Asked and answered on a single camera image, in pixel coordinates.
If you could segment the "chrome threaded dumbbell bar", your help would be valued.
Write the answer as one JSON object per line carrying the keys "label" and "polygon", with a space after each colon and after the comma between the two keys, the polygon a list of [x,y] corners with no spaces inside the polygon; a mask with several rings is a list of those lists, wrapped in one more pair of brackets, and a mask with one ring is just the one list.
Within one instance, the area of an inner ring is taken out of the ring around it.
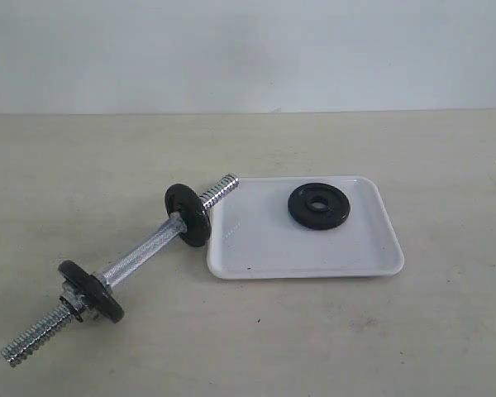
{"label": "chrome threaded dumbbell bar", "polygon": [[[236,189],[239,183],[239,178],[236,175],[227,174],[207,191],[201,194],[194,192],[202,200],[209,216],[210,209]],[[184,231],[185,224],[181,216],[178,213],[168,214],[168,219],[141,244],[106,269],[91,274],[102,281],[112,293],[115,286],[128,278],[174,239],[180,238],[179,234]],[[75,317],[61,303],[59,297],[59,304],[55,308],[42,316],[26,331],[12,339],[0,351],[0,355],[9,366],[18,366],[73,320],[76,320]]]}

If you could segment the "white plastic tray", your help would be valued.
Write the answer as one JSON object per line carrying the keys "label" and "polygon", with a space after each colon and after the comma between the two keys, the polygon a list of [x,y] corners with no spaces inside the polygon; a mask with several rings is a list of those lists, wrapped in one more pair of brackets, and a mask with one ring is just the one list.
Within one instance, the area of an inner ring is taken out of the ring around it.
{"label": "white plastic tray", "polygon": [[[346,195],[340,226],[316,231],[292,218],[289,195],[307,183]],[[405,262],[379,190],[363,176],[242,177],[210,219],[207,267],[224,280],[392,276]]]}

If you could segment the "chrome spinlock collar nut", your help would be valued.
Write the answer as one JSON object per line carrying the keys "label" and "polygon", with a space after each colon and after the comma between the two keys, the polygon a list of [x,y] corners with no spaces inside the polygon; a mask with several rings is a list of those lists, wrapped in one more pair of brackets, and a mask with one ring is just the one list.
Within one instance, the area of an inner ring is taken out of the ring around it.
{"label": "chrome spinlock collar nut", "polygon": [[79,289],[69,281],[65,281],[62,284],[60,301],[71,311],[75,319],[80,323],[96,320],[100,316],[100,313],[90,303],[86,295],[80,292]]}

